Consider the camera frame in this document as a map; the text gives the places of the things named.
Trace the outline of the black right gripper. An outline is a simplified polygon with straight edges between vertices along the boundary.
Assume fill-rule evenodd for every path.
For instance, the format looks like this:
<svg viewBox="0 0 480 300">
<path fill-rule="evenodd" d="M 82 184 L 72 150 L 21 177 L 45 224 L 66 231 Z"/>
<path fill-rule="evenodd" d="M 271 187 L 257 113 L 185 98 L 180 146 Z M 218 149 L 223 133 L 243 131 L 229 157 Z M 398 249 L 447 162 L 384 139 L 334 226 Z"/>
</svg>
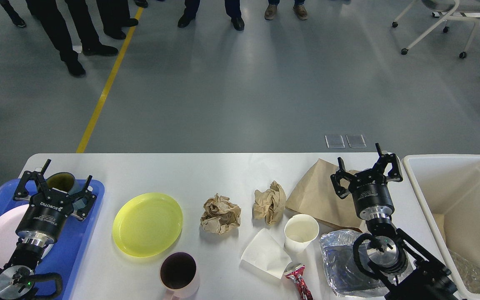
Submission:
<svg viewBox="0 0 480 300">
<path fill-rule="evenodd" d="M 350 193 L 358 218 L 373 220 L 388 218 L 390 220 L 395 211 L 392 198 L 388 190 L 388 182 L 402 182 L 400 162 L 396 154 L 383 152 L 379 143 L 375 143 L 378 160 L 372 167 L 371 178 L 361 178 L 345 170 L 341 157 L 338 160 L 338 169 L 331 175 L 331 182 L 335 193 L 340 199 L 345 199 Z M 348 187 L 341 185 L 341 180 L 346 180 Z"/>
</svg>

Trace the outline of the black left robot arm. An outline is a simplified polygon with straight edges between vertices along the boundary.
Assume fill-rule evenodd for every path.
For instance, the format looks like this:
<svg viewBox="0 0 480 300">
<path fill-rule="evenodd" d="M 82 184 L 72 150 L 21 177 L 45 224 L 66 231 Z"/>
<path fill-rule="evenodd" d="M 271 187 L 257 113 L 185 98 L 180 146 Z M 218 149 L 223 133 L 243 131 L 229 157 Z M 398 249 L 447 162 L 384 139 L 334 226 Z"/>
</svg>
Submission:
<svg viewBox="0 0 480 300">
<path fill-rule="evenodd" d="M 51 160 L 39 171 L 25 171 L 13 199 L 26 201 L 26 210 L 17 225 L 16 248 L 8 262 L 0 267 L 0 300 L 53 300 L 63 292 L 63 278 L 57 272 L 38 273 L 48 246 L 59 241 L 69 217 L 84 221 L 95 205 L 97 194 L 76 180 L 63 182 L 63 173 L 45 178 Z"/>
</svg>

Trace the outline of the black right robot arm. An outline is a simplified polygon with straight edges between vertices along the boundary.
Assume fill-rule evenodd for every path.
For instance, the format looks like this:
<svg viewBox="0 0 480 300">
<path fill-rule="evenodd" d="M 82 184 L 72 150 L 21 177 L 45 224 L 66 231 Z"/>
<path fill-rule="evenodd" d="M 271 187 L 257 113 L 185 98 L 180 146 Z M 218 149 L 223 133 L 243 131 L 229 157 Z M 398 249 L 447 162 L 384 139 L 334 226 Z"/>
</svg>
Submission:
<svg viewBox="0 0 480 300">
<path fill-rule="evenodd" d="M 356 215 L 368 230 L 353 243 L 358 270 L 387 287 L 387 300 L 454 300 L 458 289 L 449 278 L 451 270 L 392 223 L 395 208 L 388 183 L 402 182 L 403 175 L 396 154 L 375 146 L 373 167 L 349 173 L 339 157 L 331 175 L 337 196 L 352 196 Z"/>
</svg>

